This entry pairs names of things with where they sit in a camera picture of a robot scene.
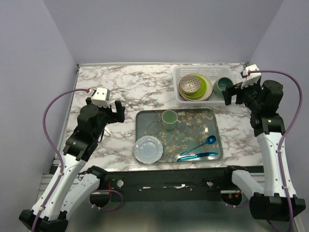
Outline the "cream plate with black mark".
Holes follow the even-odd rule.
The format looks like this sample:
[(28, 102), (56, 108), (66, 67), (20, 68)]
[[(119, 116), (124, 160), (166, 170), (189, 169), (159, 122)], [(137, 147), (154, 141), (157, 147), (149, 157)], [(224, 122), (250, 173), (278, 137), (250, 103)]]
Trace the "cream plate with black mark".
[(211, 94), (213, 92), (213, 84), (212, 84), (211, 80), (207, 76), (202, 75), (200, 73), (192, 73), (192, 75), (201, 76), (201, 77), (203, 77), (206, 80), (206, 82), (207, 82), (207, 90), (206, 90), (205, 94), (202, 97), (200, 97), (200, 98), (191, 99), (191, 98), (189, 98), (189, 97), (187, 97), (185, 95), (185, 93), (180, 89), (180, 86), (179, 86), (179, 94), (186, 101), (194, 101), (194, 102), (196, 102), (196, 101), (197, 102), (207, 101), (210, 98), (210, 96), (211, 96)]

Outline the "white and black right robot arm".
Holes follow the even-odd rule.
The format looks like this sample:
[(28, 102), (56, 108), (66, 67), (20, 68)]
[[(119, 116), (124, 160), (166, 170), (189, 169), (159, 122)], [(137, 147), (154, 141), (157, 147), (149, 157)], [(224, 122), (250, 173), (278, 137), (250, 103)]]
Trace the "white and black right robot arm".
[(223, 91), (226, 105), (232, 96), (236, 104), (245, 104), (251, 111), (250, 124), (257, 138), (263, 160), (265, 183), (257, 183), (246, 168), (228, 166), (222, 177), (227, 189), (240, 188), (249, 200), (254, 219), (289, 221), (306, 208), (304, 199), (297, 197), (291, 183), (285, 156), (285, 126), (277, 109), (283, 97), (282, 84), (267, 80), (244, 87), (242, 83)]

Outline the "lime green plate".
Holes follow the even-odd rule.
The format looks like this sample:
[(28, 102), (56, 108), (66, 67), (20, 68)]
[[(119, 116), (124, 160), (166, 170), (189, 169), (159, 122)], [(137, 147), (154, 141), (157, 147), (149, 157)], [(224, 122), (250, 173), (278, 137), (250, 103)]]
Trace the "lime green plate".
[(203, 77), (201, 77), (201, 76), (197, 76), (197, 78), (201, 81), (200, 89), (197, 92), (195, 92), (195, 93), (185, 94), (187, 97), (189, 97), (191, 99), (197, 99), (197, 98), (202, 97), (205, 94), (206, 90), (207, 90), (207, 82), (206, 82), (206, 80)]

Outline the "teal glazed ceramic mug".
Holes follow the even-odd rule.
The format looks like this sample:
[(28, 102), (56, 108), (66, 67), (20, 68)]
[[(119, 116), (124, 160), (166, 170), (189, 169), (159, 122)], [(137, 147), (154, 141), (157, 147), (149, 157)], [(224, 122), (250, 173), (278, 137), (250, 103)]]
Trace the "teal glazed ceramic mug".
[(219, 78), (213, 84), (213, 93), (220, 99), (223, 99), (222, 92), (225, 91), (227, 87), (233, 86), (233, 81), (227, 77)]

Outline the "patterned small ceramic bowl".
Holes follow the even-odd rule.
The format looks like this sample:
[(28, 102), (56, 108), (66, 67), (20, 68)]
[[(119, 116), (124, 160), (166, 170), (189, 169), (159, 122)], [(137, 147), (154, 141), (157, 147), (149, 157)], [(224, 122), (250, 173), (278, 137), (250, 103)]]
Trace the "patterned small ceramic bowl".
[(201, 80), (195, 75), (185, 75), (180, 79), (179, 86), (183, 92), (193, 94), (201, 88)]

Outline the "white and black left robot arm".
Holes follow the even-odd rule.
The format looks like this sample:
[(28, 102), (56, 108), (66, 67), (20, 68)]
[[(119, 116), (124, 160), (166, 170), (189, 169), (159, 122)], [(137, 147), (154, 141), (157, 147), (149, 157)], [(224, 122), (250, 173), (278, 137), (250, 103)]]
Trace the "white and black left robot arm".
[(64, 232), (69, 218), (79, 205), (94, 191), (108, 190), (107, 171), (92, 166), (74, 188), (72, 184), (96, 150), (105, 126), (123, 123), (125, 107), (115, 101), (116, 112), (111, 107), (95, 104), (90, 98), (80, 109), (77, 127), (67, 139), (60, 164), (45, 192), (31, 209), (23, 210), (19, 220), (33, 232)]

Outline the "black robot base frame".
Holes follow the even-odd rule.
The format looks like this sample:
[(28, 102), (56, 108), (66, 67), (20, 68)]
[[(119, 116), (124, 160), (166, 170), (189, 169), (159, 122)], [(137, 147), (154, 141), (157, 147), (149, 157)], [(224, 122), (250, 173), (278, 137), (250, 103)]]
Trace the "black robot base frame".
[(229, 165), (223, 168), (108, 172), (113, 190), (124, 202), (220, 201), (221, 192), (238, 189), (231, 181), (232, 171), (250, 173), (260, 169)]

